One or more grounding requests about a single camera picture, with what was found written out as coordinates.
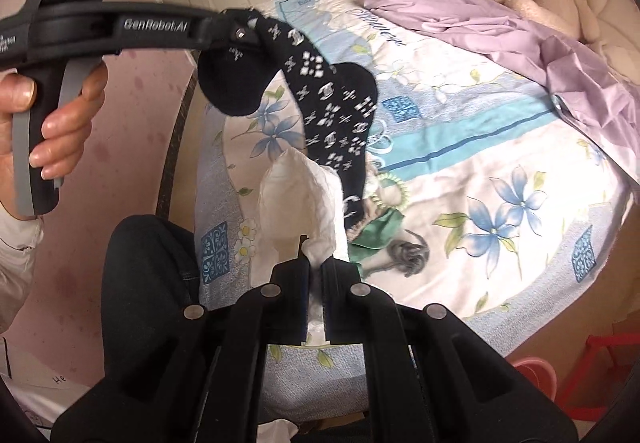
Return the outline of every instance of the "silver rivet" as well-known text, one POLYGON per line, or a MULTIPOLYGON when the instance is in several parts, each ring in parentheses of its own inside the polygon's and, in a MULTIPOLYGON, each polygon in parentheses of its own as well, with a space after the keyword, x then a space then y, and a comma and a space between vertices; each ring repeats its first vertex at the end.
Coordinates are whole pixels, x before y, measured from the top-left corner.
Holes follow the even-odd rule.
POLYGON ((184 309, 184 317, 189 320, 197 320, 204 315, 204 307, 200 304, 191 304, 184 309))
POLYGON ((260 288, 263 297, 277 297, 281 291, 277 284, 265 284, 260 288))
POLYGON ((442 304, 430 304, 429 306, 427 306, 427 314, 431 318, 441 320, 442 318, 447 316, 447 309, 442 304))
POLYGON ((369 293, 371 293, 371 288, 364 282, 358 282, 357 284, 351 286, 351 293, 356 297, 366 297, 369 293))

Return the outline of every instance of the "pink floor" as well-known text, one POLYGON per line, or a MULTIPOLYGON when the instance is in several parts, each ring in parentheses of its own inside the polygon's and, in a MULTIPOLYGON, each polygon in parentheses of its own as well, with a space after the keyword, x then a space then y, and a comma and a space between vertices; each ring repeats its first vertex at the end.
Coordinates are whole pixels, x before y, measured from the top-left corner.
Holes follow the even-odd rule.
MULTIPOLYGON (((23 0, 0 0, 2 15, 23 0)), ((45 217, 33 292, 5 335, 69 379, 102 377, 100 278, 117 223, 152 214, 167 147, 193 71, 185 52, 106 59, 106 103, 58 208, 45 217)))

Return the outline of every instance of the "sock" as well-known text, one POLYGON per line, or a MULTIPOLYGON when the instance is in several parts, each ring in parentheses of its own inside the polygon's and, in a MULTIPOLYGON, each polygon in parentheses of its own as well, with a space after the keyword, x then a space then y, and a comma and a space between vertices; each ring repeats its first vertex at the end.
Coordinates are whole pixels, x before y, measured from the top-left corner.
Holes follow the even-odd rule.
POLYGON ((303 116, 309 158, 337 171, 344 193, 345 228, 364 216, 365 149, 378 101, 376 81, 352 63, 331 65, 309 39, 287 23, 255 10, 229 10, 260 37, 262 53, 236 47, 204 52, 198 62, 207 99, 231 116, 255 112, 278 69, 303 116))

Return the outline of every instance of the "person's left hand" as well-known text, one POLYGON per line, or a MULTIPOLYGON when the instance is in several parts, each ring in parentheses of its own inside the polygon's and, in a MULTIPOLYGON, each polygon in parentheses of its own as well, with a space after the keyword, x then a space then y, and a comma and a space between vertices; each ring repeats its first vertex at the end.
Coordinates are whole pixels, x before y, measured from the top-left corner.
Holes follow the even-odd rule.
MULTIPOLYGON (((70 174, 76 167, 84 142, 91 134, 91 120, 104 103, 108 72, 101 63, 82 84, 82 92, 73 102, 52 112, 42 124, 44 141, 29 157, 34 168, 42 168, 43 179, 70 174)), ((20 74, 8 74, 0 80, 0 202, 17 219, 15 207, 14 158, 12 155, 12 118, 33 105, 36 86, 20 74)))

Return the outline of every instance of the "pink blanket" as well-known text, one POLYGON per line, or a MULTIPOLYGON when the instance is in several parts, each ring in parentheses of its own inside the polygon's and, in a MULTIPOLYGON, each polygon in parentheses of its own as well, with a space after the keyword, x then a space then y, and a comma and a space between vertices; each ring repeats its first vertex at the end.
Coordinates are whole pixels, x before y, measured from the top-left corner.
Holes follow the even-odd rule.
POLYGON ((546 87, 562 119, 640 182, 638 86, 620 83, 587 46, 492 0, 359 0, 371 12, 468 51, 546 87))

